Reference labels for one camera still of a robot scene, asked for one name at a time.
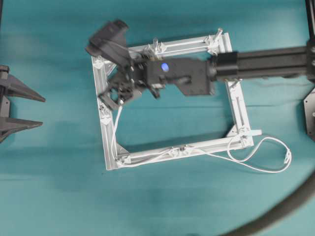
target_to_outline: black cable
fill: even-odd
[[[315,170],[293,193],[257,219],[221,236],[250,236],[270,228],[315,194]]]

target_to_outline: teal cloth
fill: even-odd
[[[242,52],[302,46],[309,38],[304,0],[4,0],[0,64],[47,102],[10,99],[12,117],[44,125],[0,145],[0,235],[215,236],[262,214],[315,168],[302,103],[314,86],[301,77],[242,83],[252,128],[292,150],[284,173],[260,174],[208,156],[105,171],[84,48],[115,19],[129,25],[129,45],[218,27]],[[214,97],[184,97],[172,86],[160,100],[144,93],[123,110],[119,143],[136,151],[223,137],[232,117],[224,85],[216,87]],[[280,167],[284,154],[266,143],[251,163]],[[312,200],[261,235],[312,235],[314,211]]]

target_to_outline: blue led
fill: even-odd
[[[169,68],[168,68],[168,64],[167,64],[167,63],[162,63],[161,68],[162,68],[162,70],[163,70],[164,72],[169,71]]]

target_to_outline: white cable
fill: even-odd
[[[209,152],[206,152],[204,150],[201,150],[199,148],[196,148],[196,147],[189,147],[193,150],[196,150],[196,151],[199,151],[201,152],[202,154],[205,154],[205,155],[208,155],[208,156],[213,156],[213,157],[217,157],[217,158],[221,158],[221,159],[224,159],[224,160],[227,160],[227,161],[232,161],[234,163],[237,163],[237,164],[240,164],[240,165],[243,165],[243,166],[246,166],[246,167],[249,167],[253,170],[256,170],[256,171],[260,171],[260,172],[264,172],[264,173],[270,173],[270,174],[275,174],[275,173],[280,173],[280,172],[283,172],[285,171],[291,164],[292,162],[292,155],[291,155],[291,151],[287,150],[287,153],[285,155],[285,159],[284,159],[284,163],[285,163],[285,166],[279,170],[267,170],[267,169],[261,169],[261,168],[257,168],[257,167],[254,167],[254,166],[251,166],[251,165],[248,165],[248,164],[245,164],[243,162],[239,162],[239,161],[234,161],[228,157],[224,157],[224,156],[219,156],[219,155],[214,155],[212,153],[209,153]]]
[[[113,135],[112,135],[112,142],[111,142],[111,146],[110,146],[110,151],[112,152],[112,156],[114,157],[114,153],[113,153],[113,146],[114,146],[114,137],[116,135],[116,130],[117,130],[117,126],[118,126],[118,121],[120,118],[120,115],[122,113],[123,110],[123,106],[120,106],[118,108],[118,112],[117,112],[117,116],[116,116],[116,120],[115,120],[115,124],[114,124],[114,129],[113,129]]]
[[[118,113],[117,113],[116,120],[115,120],[115,123],[114,123],[113,136],[112,136],[112,142],[111,142],[111,154],[112,154],[112,156],[114,156],[114,154],[113,154],[114,137],[115,137],[115,134],[116,134],[118,121],[119,121],[122,109],[123,109],[122,106],[120,106],[118,108]],[[235,162],[237,164],[240,164],[240,165],[246,166],[248,168],[251,168],[253,170],[264,172],[264,173],[275,174],[275,173],[280,173],[280,172],[285,171],[290,166],[290,164],[292,162],[291,150],[289,149],[289,147],[284,142],[282,142],[281,140],[276,139],[276,138],[272,138],[272,137],[265,137],[265,138],[263,138],[256,145],[256,147],[251,151],[251,153],[244,159],[238,160],[238,159],[236,159],[235,157],[232,156],[230,150],[231,150],[231,144],[232,144],[232,142],[233,142],[233,140],[235,138],[241,138],[242,136],[254,136],[254,135],[259,135],[259,134],[261,134],[261,130],[252,130],[252,131],[244,132],[244,133],[241,133],[241,134],[238,134],[238,135],[232,137],[231,140],[229,141],[228,145],[227,145],[227,150],[226,150],[229,158],[228,157],[224,157],[224,156],[214,155],[212,153],[206,152],[206,151],[204,151],[204,150],[202,150],[200,148],[197,148],[197,147],[185,147],[185,149],[196,150],[199,153],[202,153],[202,154],[205,154],[205,155],[208,155],[208,156],[212,156],[212,157],[221,158],[221,159],[224,159],[224,160],[227,160],[227,161],[232,161],[232,162]],[[285,166],[282,167],[281,169],[279,169],[279,170],[267,170],[267,169],[262,169],[262,168],[258,168],[258,167],[253,167],[251,165],[248,165],[248,164],[244,163],[245,161],[248,161],[249,159],[251,159],[256,154],[258,148],[260,147],[260,145],[265,140],[272,140],[272,141],[278,142],[278,143],[280,143],[281,145],[283,145],[286,148],[286,154],[285,154],[285,159],[284,159]],[[168,148],[165,151],[149,154],[149,155],[157,155],[157,156],[149,158],[147,160],[139,161],[138,163],[134,163],[134,164],[132,164],[132,163],[130,163],[130,164],[129,163],[123,163],[123,162],[121,162],[121,160],[116,160],[116,161],[118,161],[118,163],[121,166],[123,166],[123,167],[136,167],[136,166],[140,166],[140,165],[143,165],[143,164],[152,163],[153,161],[162,158],[164,155],[169,154],[170,152],[172,152],[174,150],[178,150],[178,149],[180,149],[180,148],[179,147],[170,147],[170,148]]]
[[[179,147],[176,147],[176,148],[170,147],[170,148],[168,148],[166,151],[162,152],[158,156],[149,158],[149,159],[144,160],[144,161],[139,161],[138,163],[135,163],[135,164],[128,164],[128,163],[122,163],[122,162],[119,162],[119,164],[121,166],[123,166],[123,167],[136,167],[136,166],[140,166],[140,165],[143,165],[143,164],[149,164],[149,163],[152,163],[155,160],[158,160],[158,159],[162,158],[164,155],[169,154],[170,152],[172,152],[172,151],[174,151],[176,149],[179,149]]]

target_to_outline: aluminum frame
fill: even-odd
[[[131,49],[136,51],[147,51],[156,57],[171,57],[175,55],[186,55],[190,53],[200,52],[208,52],[212,55],[216,53],[231,52],[232,46],[229,34],[227,32],[222,34],[222,29],[218,29],[218,33],[216,35],[182,39],[165,43],[159,43],[158,40],[155,38],[153,40],[153,44],[132,47]],[[130,52],[130,55],[132,58],[135,58],[137,56],[137,53]],[[107,78],[110,75],[110,73],[114,70],[116,65],[108,60],[105,60],[102,57],[92,57],[92,65],[96,95],[99,95],[106,89]],[[189,152],[185,151],[184,148],[182,148],[183,151],[179,150],[178,147],[184,147],[186,145],[196,147],[209,153],[226,151],[227,145],[232,137],[242,132],[250,131],[251,127],[247,115],[247,110],[244,102],[240,81],[226,82],[226,88],[231,106],[231,111],[233,114],[234,125],[230,129],[225,138],[174,146],[174,148],[176,148],[174,149],[175,152],[166,153],[163,157],[159,159],[154,159],[152,161],[148,161],[146,163],[141,164],[148,164],[159,161],[174,160],[184,157],[200,155],[200,152],[196,150],[191,150]],[[143,160],[144,158],[150,159],[154,157],[156,153],[162,152],[166,148],[170,149],[172,148],[163,147],[158,149],[129,153],[116,142],[116,136],[115,134],[113,134],[114,123],[112,111],[108,109],[99,98],[97,98],[97,107],[99,111],[105,164],[107,170],[114,170],[125,167],[119,165],[119,163],[116,161],[119,158],[122,159],[127,158],[129,162],[137,162]],[[110,151],[112,138],[114,142],[113,152]],[[236,150],[251,146],[253,146],[252,136],[246,137],[238,136],[233,139],[230,149]]]

